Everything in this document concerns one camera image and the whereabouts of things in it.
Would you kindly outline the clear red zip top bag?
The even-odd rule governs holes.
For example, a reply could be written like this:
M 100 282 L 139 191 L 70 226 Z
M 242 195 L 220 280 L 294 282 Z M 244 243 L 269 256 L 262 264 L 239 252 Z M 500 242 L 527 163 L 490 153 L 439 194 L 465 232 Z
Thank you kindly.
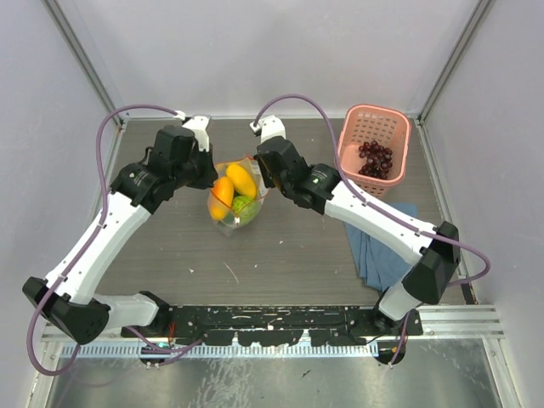
M 258 162 L 250 156 L 215 165 L 218 179 L 207 198 L 208 213 L 227 236 L 249 225 L 260 213 L 269 193 Z

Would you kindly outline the green custard apple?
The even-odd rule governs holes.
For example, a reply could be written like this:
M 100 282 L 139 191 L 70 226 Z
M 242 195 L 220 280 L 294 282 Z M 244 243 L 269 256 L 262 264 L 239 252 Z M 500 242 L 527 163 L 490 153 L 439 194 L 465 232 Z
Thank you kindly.
M 235 222 L 239 226 L 251 223 L 260 211 L 260 202 L 249 196 L 238 195 L 232 201 L 231 209 L 235 215 Z

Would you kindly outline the yellow orange mango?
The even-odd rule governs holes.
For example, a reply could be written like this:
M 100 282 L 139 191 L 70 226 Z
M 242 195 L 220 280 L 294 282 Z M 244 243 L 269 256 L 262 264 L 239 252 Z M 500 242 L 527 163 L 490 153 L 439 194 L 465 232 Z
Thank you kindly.
M 227 176 L 215 182 L 208 199 L 208 211 L 213 220 L 221 221 L 229 214 L 234 192 L 232 180 Z

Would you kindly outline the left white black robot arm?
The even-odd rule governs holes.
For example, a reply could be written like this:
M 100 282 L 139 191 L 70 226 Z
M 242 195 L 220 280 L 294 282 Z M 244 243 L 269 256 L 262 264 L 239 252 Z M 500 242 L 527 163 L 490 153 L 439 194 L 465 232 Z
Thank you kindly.
M 107 189 L 103 208 L 65 259 L 43 279 L 29 278 L 23 293 L 33 304 L 44 301 L 42 316 L 80 345 L 102 332 L 139 326 L 152 337 L 167 332 L 172 319 L 168 303 L 142 291 L 132 296 L 96 292 L 106 270 L 132 234 L 176 190 L 206 190 L 218 174 L 213 165 L 206 116 L 156 134 L 142 161 L 118 173 Z

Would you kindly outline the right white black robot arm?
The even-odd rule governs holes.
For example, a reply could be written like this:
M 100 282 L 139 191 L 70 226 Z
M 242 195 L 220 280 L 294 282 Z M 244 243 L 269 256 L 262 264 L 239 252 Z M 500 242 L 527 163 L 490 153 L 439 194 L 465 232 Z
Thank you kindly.
M 293 143 L 281 136 L 262 139 L 255 155 L 264 183 L 277 188 L 298 207 L 350 224 L 396 252 L 409 266 L 385 289 L 372 310 L 372 322 L 384 335 L 396 332 L 405 315 L 421 304 L 436 305 L 451 282 L 460 250 L 451 245 L 458 229 L 412 219 L 366 194 L 339 171 L 309 165 Z

